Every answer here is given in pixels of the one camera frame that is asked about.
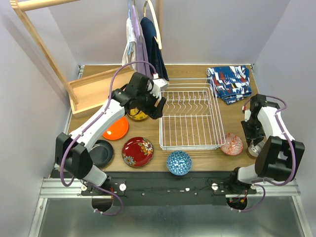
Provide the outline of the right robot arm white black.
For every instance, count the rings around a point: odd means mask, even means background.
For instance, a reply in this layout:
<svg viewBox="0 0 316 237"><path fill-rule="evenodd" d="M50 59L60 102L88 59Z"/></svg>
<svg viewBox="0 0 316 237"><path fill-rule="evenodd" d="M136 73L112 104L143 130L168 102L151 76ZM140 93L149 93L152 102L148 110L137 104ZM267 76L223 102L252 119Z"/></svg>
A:
<svg viewBox="0 0 316 237"><path fill-rule="evenodd" d="M280 107L268 99L268 95L256 94L248 101L250 108L242 108L241 125L248 150L261 142L264 145L253 165L237 167L230 173L227 187L234 194L260 182L288 184L294 179L304 154L305 145L294 139L282 120L281 111L287 106Z"/></svg>

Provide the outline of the red white patterned bowl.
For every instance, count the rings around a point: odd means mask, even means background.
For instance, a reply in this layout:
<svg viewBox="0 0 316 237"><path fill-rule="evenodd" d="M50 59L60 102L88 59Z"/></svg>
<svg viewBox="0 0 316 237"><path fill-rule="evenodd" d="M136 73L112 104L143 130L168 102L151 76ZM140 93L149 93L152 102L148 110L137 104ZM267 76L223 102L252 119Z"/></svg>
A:
<svg viewBox="0 0 316 237"><path fill-rule="evenodd" d="M222 138L223 145L221 151L229 156L239 155L243 150L243 142L241 138L233 133L227 133Z"/></svg>

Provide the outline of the white brown metal cup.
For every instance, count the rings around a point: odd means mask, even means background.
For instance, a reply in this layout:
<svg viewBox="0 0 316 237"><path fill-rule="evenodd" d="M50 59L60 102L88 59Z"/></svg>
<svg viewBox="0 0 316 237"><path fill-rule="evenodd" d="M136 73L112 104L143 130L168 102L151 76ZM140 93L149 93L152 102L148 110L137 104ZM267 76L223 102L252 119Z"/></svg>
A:
<svg viewBox="0 0 316 237"><path fill-rule="evenodd" d="M253 144L253 142L251 142L250 146L246 150L247 155L250 158L257 158L264 145L264 141L259 142L256 146Z"/></svg>

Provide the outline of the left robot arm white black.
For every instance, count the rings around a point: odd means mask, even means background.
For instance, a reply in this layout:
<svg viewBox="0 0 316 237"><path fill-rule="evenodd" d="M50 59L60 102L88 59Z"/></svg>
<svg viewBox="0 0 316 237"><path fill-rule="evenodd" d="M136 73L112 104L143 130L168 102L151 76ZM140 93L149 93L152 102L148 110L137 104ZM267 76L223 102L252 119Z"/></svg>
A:
<svg viewBox="0 0 316 237"><path fill-rule="evenodd" d="M129 83L110 92L104 105L81 127L56 138L55 163L61 171L92 184L93 190L104 195L109 191L108 175L94 165L90 151L100 136L130 110L138 108L152 119L162 117L166 99L161 93L167 89L165 79L150 79L135 72Z"/></svg>

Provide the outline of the white wire dish rack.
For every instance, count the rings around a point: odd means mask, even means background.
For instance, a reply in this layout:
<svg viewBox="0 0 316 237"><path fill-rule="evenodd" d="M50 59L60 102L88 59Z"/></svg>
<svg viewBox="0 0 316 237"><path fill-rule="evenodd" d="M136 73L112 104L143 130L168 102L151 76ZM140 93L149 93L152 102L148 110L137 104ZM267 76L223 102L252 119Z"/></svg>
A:
<svg viewBox="0 0 316 237"><path fill-rule="evenodd" d="M170 79L159 119L159 144L165 151L214 150L225 144L217 92L207 78Z"/></svg>

